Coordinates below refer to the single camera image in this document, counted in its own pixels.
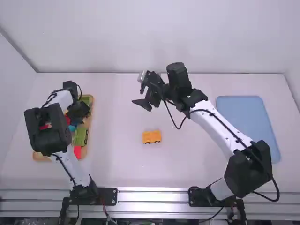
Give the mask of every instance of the blue mat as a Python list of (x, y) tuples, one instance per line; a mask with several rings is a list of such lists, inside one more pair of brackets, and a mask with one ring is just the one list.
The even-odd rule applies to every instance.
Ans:
[(253, 141), (263, 139), (270, 146), (272, 163), (280, 161), (280, 151), (260, 97), (219, 96), (216, 100), (216, 107), (232, 125)]

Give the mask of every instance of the orange board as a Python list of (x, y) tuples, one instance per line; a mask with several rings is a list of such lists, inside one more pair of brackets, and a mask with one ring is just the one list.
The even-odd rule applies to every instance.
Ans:
[[(83, 124), (80, 124), (79, 127), (84, 127), (86, 129), (88, 129), (89, 131), (89, 136), (90, 136), (90, 124), (91, 124), (91, 120), (92, 120), (92, 115), (93, 115), (93, 108), (94, 108), (94, 97), (92, 95), (82, 95), (82, 97), (90, 97), (90, 115), (87, 118), (83, 119)], [(88, 142), (85, 146), (81, 147), (81, 151), (78, 152), (78, 148), (76, 149), (76, 156), (79, 160), (82, 160), (86, 157), (86, 155), (88, 154), (88, 145), (89, 145), (89, 138), (88, 138)], [(32, 153), (32, 158), (35, 161), (38, 162), (51, 162), (51, 159), (47, 156), (43, 156), (40, 152), (33, 152)]]

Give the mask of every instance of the metal extrusion frame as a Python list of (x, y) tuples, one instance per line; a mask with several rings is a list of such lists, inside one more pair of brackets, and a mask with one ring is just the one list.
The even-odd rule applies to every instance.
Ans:
[[(206, 219), (219, 208), (190, 207), (188, 188), (118, 187), (116, 206), (107, 206), (115, 218), (180, 218)], [(262, 192), (271, 198), (276, 193)], [(0, 189), (0, 217), (58, 217), (61, 201), (68, 190)], [(279, 202), (269, 202), (257, 195), (244, 198), (248, 219), (300, 220), (300, 193), (282, 192)], [(226, 219), (223, 209), (216, 219)], [(69, 217), (77, 216), (77, 207), (70, 206)], [(80, 206), (80, 217), (105, 218), (102, 206)]]

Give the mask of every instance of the red block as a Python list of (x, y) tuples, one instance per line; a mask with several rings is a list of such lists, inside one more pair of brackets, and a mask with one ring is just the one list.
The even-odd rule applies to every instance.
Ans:
[(81, 146), (74, 147), (74, 154), (77, 159), (81, 159)]
[(71, 124), (71, 119), (67, 115), (65, 115), (65, 118), (66, 118), (67, 124), (70, 125)]

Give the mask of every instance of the white table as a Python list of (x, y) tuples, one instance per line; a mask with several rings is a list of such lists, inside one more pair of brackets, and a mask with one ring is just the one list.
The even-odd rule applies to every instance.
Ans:
[[(273, 174), (282, 197), (279, 203), (249, 195), (249, 219), (299, 219), (300, 179), (297, 178), (300, 114), (285, 78), (280, 74), (190, 74), (193, 87), (214, 103), (220, 95), (258, 95), (265, 104), (281, 152)], [(222, 151), (198, 125), (186, 121), (182, 130), (172, 125), (162, 104), (147, 112), (131, 103), (142, 98), (137, 74), (40, 74), (27, 108), (41, 106), (49, 93), (73, 80), (83, 93), (95, 97), (89, 152), (81, 161), (98, 186), (119, 187), (118, 204), (108, 207), (123, 218), (208, 218), (218, 209), (191, 208), (190, 186), (205, 187), (223, 176), (227, 161)], [(184, 117), (171, 109), (177, 123)], [(159, 128), (163, 141), (142, 144), (142, 132)], [(68, 178), (52, 163), (32, 160), (23, 117), (1, 170), (0, 216), (58, 216), (68, 195)], [(259, 191), (274, 197), (271, 182)], [(76, 207), (71, 207), (71, 216)], [(83, 217), (104, 217), (100, 206), (82, 206)], [(225, 218), (225, 210), (217, 218)]]

